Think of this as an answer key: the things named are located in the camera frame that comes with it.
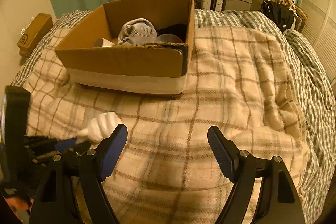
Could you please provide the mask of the left hand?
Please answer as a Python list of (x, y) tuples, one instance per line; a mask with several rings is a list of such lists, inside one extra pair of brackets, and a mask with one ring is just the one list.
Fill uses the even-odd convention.
[(19, 210), (31, 211), (31, 206), (26, 201), (20, 199), (19, 197), (12, 196), (5, 198), (5, 200), (18, 219), (21, 219), (20, 215), (18, 214)]

